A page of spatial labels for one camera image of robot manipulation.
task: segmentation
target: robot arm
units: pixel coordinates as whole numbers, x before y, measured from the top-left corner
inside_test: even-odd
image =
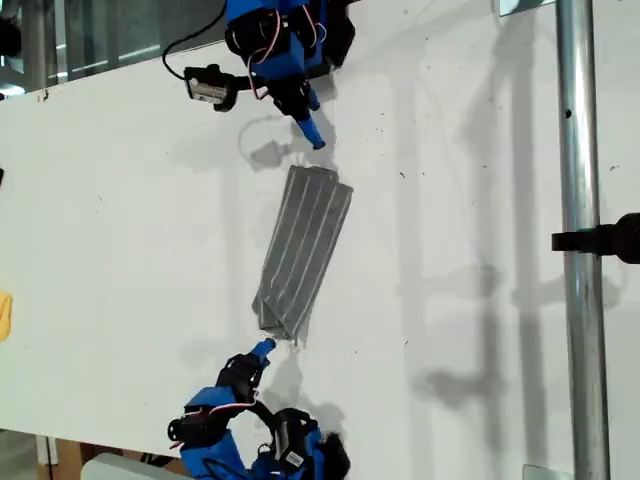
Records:
[[[231,358],[214,387],[203,388],[169,424],[169,438],[180,445],[182,460],[194,478],[214,480],[340,480],[349,458],[335,434],[325,440],[308,413],[287,408],[272,414],[256,400],[256,389],[273,340],[258,343],[246,355]],[[272,443],[259,450],[247,470],[229,421],[244,411],[256,414],[269,428]]]
[[[247,66],[246,77],[220,71],[218,65],[187,68],[189,96],[213,103],[220,112],[233,108],[237,94],[266,87],[274,105],[293,117],[314,149],[325,145],[311,111],[320,108],[309,78],[325,75],[344,62],[355,28],[347,15],[354,0],[228,0],[225,40]]]

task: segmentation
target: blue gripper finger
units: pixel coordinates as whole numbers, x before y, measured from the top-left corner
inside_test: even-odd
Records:
[[[269,365],[269,360],[267,360],[267,355],[269,355],[273,349],[276,348],[276,342],[272,338],[267,338],[262,342],[258,343],[250,353],[255,355],[260,359],[260,364],[264,367]]]
[[[320,110],[320,101],[313,88],[309,88],[309,108],[314,112]]]
[[[311,117],[306,120],[299,121],[298,125],[300,126],[302,133],[304,133],[304,136],[311,142],[311,145],[313,145],[314,150],[319,150],[326,145]]]

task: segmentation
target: gray towel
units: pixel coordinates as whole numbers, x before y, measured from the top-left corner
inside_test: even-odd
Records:
[[[320,289],[352,193],[331,170],[289,170],[253,302],[262,330],[279,338],[296,337]]]

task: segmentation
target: metal pole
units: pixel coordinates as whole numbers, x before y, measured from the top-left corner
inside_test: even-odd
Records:
[[[557,0],[562,202],[565,231],[600,223],[592,0]],[[565,254],[576,480],[609,480],[600,258]]]

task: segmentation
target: white surface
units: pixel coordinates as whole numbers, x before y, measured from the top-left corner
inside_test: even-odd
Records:
[[[103,453],[82,468],[81,480],[186,480],[162,468]]]
[[[250,305],[288,166],[332,158],[352,207],[266,402],[343,431],[352,479],[570,472],[554,11],[499,20],[490,3],[354,5],[323,103],[333,151],[268,100],[189,101],[160,61],[3,102],[0,427],[167,453],[167,423],[260,338]],[[603,221],[640,204],[639,16],[596,2]],[[243,71],[223,45],[171,62]],[[282,164],[258,169],[256,151]],[[613,471],[634,478],[640,271],[605,274]],[[255,455],[254,419],[237,423]]]

